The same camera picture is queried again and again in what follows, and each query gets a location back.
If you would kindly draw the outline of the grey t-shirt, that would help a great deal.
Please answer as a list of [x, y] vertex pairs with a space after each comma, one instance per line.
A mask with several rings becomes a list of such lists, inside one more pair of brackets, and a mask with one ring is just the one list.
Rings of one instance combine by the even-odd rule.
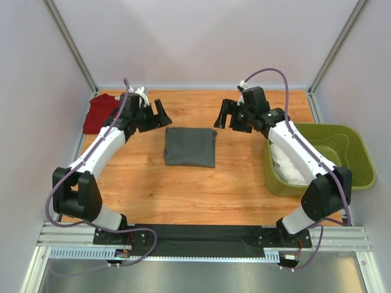
[[211, 128], [166, 128], [166, 165], [215, 168], [216, 136]]

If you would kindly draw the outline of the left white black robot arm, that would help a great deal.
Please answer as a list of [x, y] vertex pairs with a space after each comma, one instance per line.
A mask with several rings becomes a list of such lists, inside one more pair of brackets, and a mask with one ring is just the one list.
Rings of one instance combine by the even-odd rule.
[[109, 209], [97, 185], [97, 179], [113, 155], [127, 143], [135, 132], [147, 132], [172, 124], [160, 99], [150, 102], [144, 88], [127, 89], [119, 98], [120, 104], [105, 119], [96, 139], [88, 149], [67, 168], [53, 173], [53, 189], [45, 208], [60, 215], [75, 217], [77, 224], [90, 225], [107, 233], [115, 245], [128, 239], [126, 216]]

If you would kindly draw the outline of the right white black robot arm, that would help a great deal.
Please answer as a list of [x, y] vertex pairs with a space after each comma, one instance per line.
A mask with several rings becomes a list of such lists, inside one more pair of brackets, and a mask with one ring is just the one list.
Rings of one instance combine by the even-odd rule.
[[308, 185], [299, 207], [276, 223], [275, 239], [287, 247], [302, 231], [348, 208], [352, 172], [321, 155], [299, 132], [285, 110], [270, 107], [261, 87], [241, 89], [240, 92], [240, 101], [223, 99], [214, 127], [224, 129], [229, 126], [239, 132], [260, 132], [288, 156]]

